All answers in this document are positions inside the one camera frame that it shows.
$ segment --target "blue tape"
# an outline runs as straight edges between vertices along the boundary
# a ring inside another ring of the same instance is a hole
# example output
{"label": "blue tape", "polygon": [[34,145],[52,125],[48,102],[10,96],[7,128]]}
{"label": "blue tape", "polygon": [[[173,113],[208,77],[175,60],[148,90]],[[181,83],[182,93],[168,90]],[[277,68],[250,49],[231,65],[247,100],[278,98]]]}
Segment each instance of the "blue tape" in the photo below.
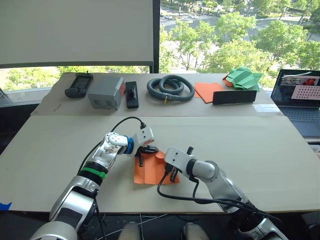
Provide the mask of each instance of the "blue tape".
{"label": "blue tape", "polygon": [[128,140],[128,147],[124,151],[124,154],[130,154],[134,149],[134,140],[131,137],[127,137],[127,136],[126,136],[126,139]]}
{"label": "blue tape", "polygon": [[9,204],[2,204],[0,202],[0,210],[5,210],[5,211],[8,211],[10,206],[11,206],[12,202],[10,202]]}

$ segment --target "black device with button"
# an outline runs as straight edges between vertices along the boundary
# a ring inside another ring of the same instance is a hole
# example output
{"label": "black device with button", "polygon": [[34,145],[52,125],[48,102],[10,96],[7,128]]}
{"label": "black device with button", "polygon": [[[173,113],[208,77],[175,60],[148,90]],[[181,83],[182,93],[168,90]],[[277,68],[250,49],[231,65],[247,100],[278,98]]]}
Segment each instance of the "black device with button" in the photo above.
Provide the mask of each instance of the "black device with button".
{"label": "black device with button", "polygon": [[128,81],[125,83],[126,107],[128,109],[136,109],[139,107],[138,89],[136,81]]}
{"label": "black device with button", "polygon": [[94,76],[90,73],[76,73],[72,85],[64,90],[64,94],[72,99],[84,98]]}

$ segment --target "window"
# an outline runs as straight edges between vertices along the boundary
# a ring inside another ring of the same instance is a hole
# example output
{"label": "window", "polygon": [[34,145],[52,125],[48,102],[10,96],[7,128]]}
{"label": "window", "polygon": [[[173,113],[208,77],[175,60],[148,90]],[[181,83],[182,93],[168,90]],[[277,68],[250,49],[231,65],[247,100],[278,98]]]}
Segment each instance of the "window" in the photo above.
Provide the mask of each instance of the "window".
{"label": "window", "polygon": [[318,0],[161,0],[160,73],[320,69]]}
{"label": "window", "polygon": [[16,90],[52,87],[66,72],[149,73],[148,66],[45,66],[0,69],[0,89]]}

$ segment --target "white table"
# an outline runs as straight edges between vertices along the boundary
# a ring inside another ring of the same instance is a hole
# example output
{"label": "white table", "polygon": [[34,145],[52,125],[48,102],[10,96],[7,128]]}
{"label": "white table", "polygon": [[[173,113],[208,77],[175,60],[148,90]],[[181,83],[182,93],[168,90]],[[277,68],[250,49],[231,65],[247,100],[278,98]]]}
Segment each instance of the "white table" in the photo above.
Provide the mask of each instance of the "white table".
{"label": "white table", "polygon": [[[0,203],[13,211],[49,212],[77,173],[87,152],[121,116],[31,116],[0,155]],[[320,209],[319,159],[284,116],[143,117],[156,145],[176,146],[199,160],[215,161],[260,209]],[[130,120],[117,132],[133,135]],[[133,182],[134,161],[120,155],[101,185],[97,201],[108,213],[214,213],[216,204],[167,199],[155,185]],[[166,185],[169,194],[190,196],[194,183]],[[199,197],[209,197],[205,185]]]}
{"label": "white table", "polygon": [[[91,106],[88,95],[84,98],[71,99],[65,95],[65,89],[69,88],[75,79],[75,73],[64,73],[55,83],[51,91],[45,96],[41,104],[32,115],[74,115],[74,116],[269,116],[282,115],[268,94],[261,88],[257,92],[255,102],[231,105],[205,104],[201,98],[193,98],[187,102],[164,101],[152,98],[147,91],[147,82],[153,78],[164,77],[167,74],[117,74],[117,73],[93,73],[92,85],[101,81],[103,76],[123,77],[125,82],[136,81],[138,89],[139,108],[127,109],[126,98],[123,97],[117,111],[108,109],[96,109]],[[178,74],[192,84],[220,83],[225,89],[222,74]],[[189,92],[185,87],[184,94]]]}

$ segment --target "blue ring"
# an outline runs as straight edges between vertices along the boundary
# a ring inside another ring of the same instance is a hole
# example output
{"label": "blue ring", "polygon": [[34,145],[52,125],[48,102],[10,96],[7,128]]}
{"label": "blue ring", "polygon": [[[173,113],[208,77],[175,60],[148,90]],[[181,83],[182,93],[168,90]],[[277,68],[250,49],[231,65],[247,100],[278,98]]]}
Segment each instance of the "blue ring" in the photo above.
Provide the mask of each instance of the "blue ring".
{"label": "blue ring", "polygon": [[131,137],[127,137],[127,136],[126,136],[126,139],[128,140],[128,147],[124,151],[124,154],[130,154],[134,149],[134,140]]}

